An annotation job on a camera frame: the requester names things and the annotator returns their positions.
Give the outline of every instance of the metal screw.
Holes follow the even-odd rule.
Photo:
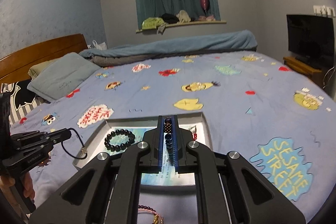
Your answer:
[[[138,143],[138,147],[140,149],[145,149],[147,146],[148,146],[148,143],[146,143],[146,142],[139,142]]]
[[[109,156],[109,154],[107,154],[106,152],[100,152],[97,155],[97,158],[98,158],[98,160],[106,160],[108,156]]]
[[[232,158],[233,160],[238,159],[239,156],[240,156],[240,155],[239,155],[239,153],[238,153],[237,151],[231,151],[231,152],[229,153],[229,157]]]
[[[197,141],[191,141],[188,143],[189,147],[191,148],[197,148],[200,146],[200,144]]]

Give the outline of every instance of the wallpaper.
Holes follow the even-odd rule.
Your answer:
[[[75,33],[106,41],[100,0],[0,0],[0,58]]]

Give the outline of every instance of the pillow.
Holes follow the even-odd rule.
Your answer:
[[[98,69],[98,65],[71,52],[46,67],[27,88],[53,102],[75,90]]]
[[[51,63],[54,63],[57,59],[58,58],[32,66],[28,71],[28,75],[32,79],[35,79],[47,66],[49,66]]]
[[[35,107],[43,103],[43,99],[34,92],[27,90],[29,80],[12,84],[1,84],[0,92],[10,92],[9,124],[13,125],[31,112]]]

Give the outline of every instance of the balloon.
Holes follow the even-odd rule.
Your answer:
[[[201,0],[201,7],[206,12],[209,8],[209,0]]]

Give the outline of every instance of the wooden tv stand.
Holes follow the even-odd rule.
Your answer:
[[[308,77],[312,82],[323,88],[323,71],[314,69],[309,65],[296,60],[293,56],[284,57],[284,64],[291,68],[293,71]]]

